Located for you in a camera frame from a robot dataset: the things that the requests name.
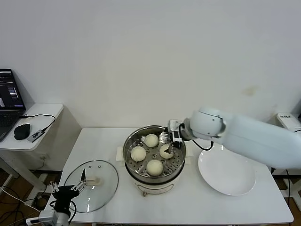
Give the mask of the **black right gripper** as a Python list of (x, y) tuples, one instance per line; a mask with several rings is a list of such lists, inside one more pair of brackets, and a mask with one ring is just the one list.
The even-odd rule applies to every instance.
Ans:
[[(159, 141), (161, 143), (173, 143), (175, 142), (183, 142), (182, 136), (182, 128), (184, 123), (180, 120), (170, 119), (168, 121), (167, 130), (168, 132), (161, 132), (159, 135)], [(176, 151), (176, 148), (173, 144), (166, 144), (164, 147), (164, 155), (166, 156), (173, 156)]]

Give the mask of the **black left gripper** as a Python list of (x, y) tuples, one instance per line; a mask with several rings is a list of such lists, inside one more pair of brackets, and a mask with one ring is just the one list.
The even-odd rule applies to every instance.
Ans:
[(50, 181), (49, 188), (55, 198), (54, 210), (56, 212), (69, 212), (72, 199), (79, 196), (79, 191), (82, 191), (86, 185), (86, 169), (83, 169), (80, 181), (74, 186), (58, 187), (56, 182)]

